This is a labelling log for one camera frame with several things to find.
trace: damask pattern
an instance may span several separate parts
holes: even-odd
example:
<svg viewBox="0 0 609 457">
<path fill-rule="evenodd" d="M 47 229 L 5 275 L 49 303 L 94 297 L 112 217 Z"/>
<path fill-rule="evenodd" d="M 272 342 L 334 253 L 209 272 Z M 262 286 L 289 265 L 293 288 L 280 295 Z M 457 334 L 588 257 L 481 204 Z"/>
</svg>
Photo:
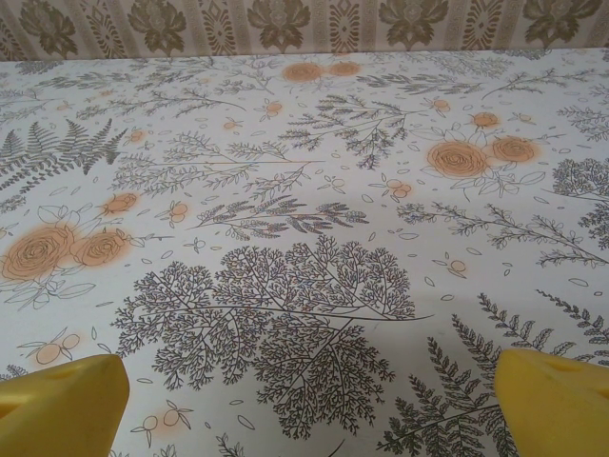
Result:
<svg viewBox="0 0 609 457">
<path fill-rule="evenodd" d="M 407 46 L 444 11 L 380 3 Z M 502 350 L 609 367 L 607 51 L 174 58 L 244 41 L 170 4 L 131 20 L 171 58 L 0 65 L 0 382 L 121 356 L 110 457 L 516 457 Z M 281 5 L 254 34 L 305 47 Z"/>
<path fill-rule="evenodd" d="M 0 6 L 2 60 L 547 50 L 609 39 L 601 0 L 1 0 Z"/>
</svg>

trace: yellow object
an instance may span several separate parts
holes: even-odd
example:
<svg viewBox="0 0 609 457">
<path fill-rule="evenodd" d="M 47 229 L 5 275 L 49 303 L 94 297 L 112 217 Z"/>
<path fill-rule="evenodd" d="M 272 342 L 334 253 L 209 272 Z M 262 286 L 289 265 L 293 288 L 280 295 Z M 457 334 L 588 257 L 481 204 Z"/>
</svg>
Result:
<svg viewBox="0 0 609 457">
<path fill-rule="evenodd" d="M 108 457 L 129 384 L 116 355 L 0 383 L 0 456 Z"/>
<path fill-rule="evenodd" d="M 521 457 L 609 456 L 609 368 L 509 349 L 495 391 Z"/>
</svg>

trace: orange flower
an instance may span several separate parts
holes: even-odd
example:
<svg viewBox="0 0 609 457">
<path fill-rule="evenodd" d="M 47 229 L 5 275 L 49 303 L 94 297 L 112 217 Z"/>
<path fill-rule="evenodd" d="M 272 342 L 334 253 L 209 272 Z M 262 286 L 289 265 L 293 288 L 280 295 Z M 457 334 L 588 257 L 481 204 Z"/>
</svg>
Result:
<svg viewBox="0 0 609 457">
<path fill-rule="evenodd" d="M 508 136 L 492 144 L 493 154 L 500 160 L 508 162 L 526 162 L 538 153 L 537 147 L 529 140 Z"/>
<path fill-rule="evenodd" d="M 23 281 L 38 278 L 52 271 L 73 243 L 74 234 L 67 228 L 40 228 L 12 245 L 2 275 Z"/>
<path fill-rule="evenodd" d="M 71 246 L 69 252 L 79 264 L 97 267 L 111 262 L 125 245 L 124 233 L 106 231 L 77 241 Z"/>
<path fill-rule="evenodd" d="M 124 212 L 135 205 L 137 195 L 134 193 L 124 193 L 122 195 L 114 195 L 114 198 L 102 205 L 104 215 L 114 214 L 115 212 Z"/>
<path fill-rule="evenodd" d="M 488 167 L 480 148 L 459 141 L 438 144 L 427 154 L 427 161 L 444 176 L 459 178 L 477 176 Z"/>
<path fill-rule="evenodd" d="M 482 127 L 495 127 L 499 123 L 499 118 L 492 112 L 479 112 L 472 121 L 474 125 Z"/>
<path fill-rule="evenodd" d="M 327 72 L 334 76 L 353 76 L 360 72 L 362 67 L 355 62 L 339 62 L 327 69 Z"/>
<path fill-rule="evenodd" d="M 441 112 L 450 111 L 450 105 L 448 105 L 448 102 L 446 100 L 434 100 L 434 103 L 432 105 L 433 105 L 433 108 L 437 109 L 438 111 L 441 111 Z"/>
<path fill-rule="evenodd" d="M 292 83 L 310 83 L 322 77 L 324 70 L 317 64 L 304 62 L 284 68 L 282 75 Z"/>
</svg>

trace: tablecloth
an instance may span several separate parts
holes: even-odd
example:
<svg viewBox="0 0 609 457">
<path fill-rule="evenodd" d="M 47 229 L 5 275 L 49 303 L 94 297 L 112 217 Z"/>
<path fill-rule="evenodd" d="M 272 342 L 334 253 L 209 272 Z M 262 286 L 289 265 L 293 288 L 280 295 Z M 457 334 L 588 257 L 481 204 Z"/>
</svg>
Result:
<svg viewBox="0 0 609 457">
<path fill-rule="evenodd" d="M 0 65 L 2 379 L 123 357 L 112 457 L 517 455 L 502 348 L 609 365 L 606 56 Z"/>
</svg>

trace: patterned wallpaper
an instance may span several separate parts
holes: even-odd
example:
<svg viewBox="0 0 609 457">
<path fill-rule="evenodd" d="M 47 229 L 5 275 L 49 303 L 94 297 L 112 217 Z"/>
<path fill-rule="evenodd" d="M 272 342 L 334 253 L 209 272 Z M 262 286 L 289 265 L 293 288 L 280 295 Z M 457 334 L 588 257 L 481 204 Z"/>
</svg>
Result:
<svg viewBox="0 0 609 457">
<path fill-rule="evenodd" d="M 0 0 L 0 59 L 609 44 L 602 0 Z"/>
</svg>

